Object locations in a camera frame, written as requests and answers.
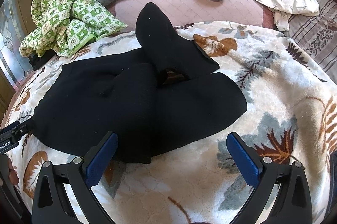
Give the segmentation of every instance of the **striped fabric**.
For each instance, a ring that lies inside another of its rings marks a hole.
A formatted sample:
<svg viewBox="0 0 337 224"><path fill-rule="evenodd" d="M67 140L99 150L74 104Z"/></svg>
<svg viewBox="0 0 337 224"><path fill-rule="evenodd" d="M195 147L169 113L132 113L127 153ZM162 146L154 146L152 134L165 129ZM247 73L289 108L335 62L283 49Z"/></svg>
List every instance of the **striped fabric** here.
<svg viewBox="0 0 337 224"><path fill-rule="evenodd" d="M317 0L320 15L293 15L289 19L291 37L337 83L337 3Z"/></svg>

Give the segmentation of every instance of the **floral blanket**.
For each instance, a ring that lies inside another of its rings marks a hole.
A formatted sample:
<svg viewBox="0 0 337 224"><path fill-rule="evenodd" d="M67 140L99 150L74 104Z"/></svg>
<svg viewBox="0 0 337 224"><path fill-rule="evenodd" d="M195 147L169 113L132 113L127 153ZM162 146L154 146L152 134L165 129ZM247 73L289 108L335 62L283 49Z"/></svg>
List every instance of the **floral blanket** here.
<svg viewBox="0 0 337 224"><path fill-rule="evenodd" d="M154 157L151 164L111 161L92 188L107 213L116 223L126 224L230 223L252 192L226 149L228 133L236 131L261 156L284 164L299 160L304 165L314 223L320 223L329 198L329 155L337 146L337 86L278 31L233 22L176 29L184 38L195 39L219 63L219 71L237 82L248 110L224 131ZM33 114L63 64L139 47L130 32L102 38L70 59L55 56L21 91L6 124ZM17 189L29 209L42 163L61 164L74 158L44 146L32 134L8 155L20 178ZM277 190L276 185L259 223L266 219ZM87 223L69 186L67 192L79 220Z"/></svg>
<svg viewBox="0 0 337 224"><path fill-rule="evenodd" d="M96 0L33 0L31 13L37 29L22 41L23 57L33 52L41 57L49 49L70 57L88 42L127 27Z"/></svg>

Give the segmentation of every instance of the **pink quilted fabric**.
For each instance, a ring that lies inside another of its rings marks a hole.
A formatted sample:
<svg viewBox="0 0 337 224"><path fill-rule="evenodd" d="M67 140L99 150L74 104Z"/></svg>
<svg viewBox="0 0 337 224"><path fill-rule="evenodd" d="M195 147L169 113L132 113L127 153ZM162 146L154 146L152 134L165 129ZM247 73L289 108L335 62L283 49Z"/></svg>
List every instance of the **pink quilted fabric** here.
<svg viewBox="0 0 337 224"><path fill-rule="evenodd" d="M262 5L255 0L118 0L107 8L129 25L124 31L133 31L139 12L148 2L155 3L173 26L203 21L262 26L263 21Z"/></svg>

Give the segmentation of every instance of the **green checkered blanket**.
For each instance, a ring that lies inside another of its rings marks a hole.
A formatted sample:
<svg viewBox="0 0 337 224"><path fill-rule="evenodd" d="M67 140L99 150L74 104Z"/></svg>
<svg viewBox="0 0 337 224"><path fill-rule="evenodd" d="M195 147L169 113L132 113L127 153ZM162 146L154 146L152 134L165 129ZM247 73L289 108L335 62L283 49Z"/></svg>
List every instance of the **green checkered blanket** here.
<svg viewBox="0 0 337 224"><path fill-rule="evenodd" d="M87 43L127 27L96 0L33 0L31 13L38 28L20 45L24 57L33 52L41 57L49 49L70 57Z"/></svg>

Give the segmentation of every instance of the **silver screw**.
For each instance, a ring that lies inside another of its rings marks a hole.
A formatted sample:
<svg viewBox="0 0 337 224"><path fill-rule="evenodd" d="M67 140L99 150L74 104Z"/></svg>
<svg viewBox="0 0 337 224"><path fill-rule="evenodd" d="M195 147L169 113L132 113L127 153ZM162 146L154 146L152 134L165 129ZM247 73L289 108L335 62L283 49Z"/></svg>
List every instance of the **silver screw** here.
<svg viewBox="0 0 337 224"><path fill-rule="evenodd" d="M267 164L272 163L272 159L269 158L269 157L264 157L264 158L263 158L263 161L266 162Z"/></svg>
<svg viewBox="0 0 337 224"><path fill-rule="evenodd" d="M43 163L43 166L44 166L45 168L49 167L49 166L50 166L50 162L49 162L49 161L44 162L44 163Z"/></svg>
<svg viewBox="0 0 337 224"><path fill-rule="evenodd" d="M299 162L299 161L295 161L295 166L296 166L297 168L301 168L301 167L302 167L302 164L301 164L301 162Z"/></svg>
<svg viewBox="0 0 337 224"><path fill-rule="evenodd" d="M75 164L79 164L79 163L82 162L82 158L79 158L79 157L74 158L73 162L74 162Z"/></svg>

